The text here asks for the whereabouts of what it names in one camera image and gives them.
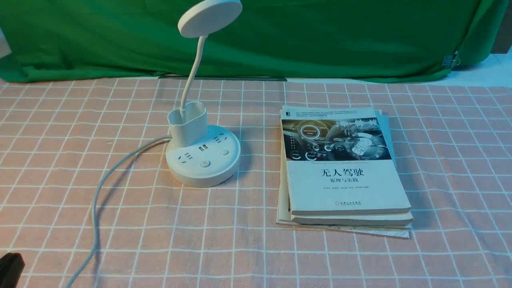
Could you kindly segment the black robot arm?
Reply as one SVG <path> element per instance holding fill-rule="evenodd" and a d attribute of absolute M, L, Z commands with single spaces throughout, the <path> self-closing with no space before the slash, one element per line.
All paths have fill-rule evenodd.
<path fill-rule="evenodd" d="M 0 259 L 0 287 L 16 288 L 25 267 L 20 253 L 6 253 Z"/>

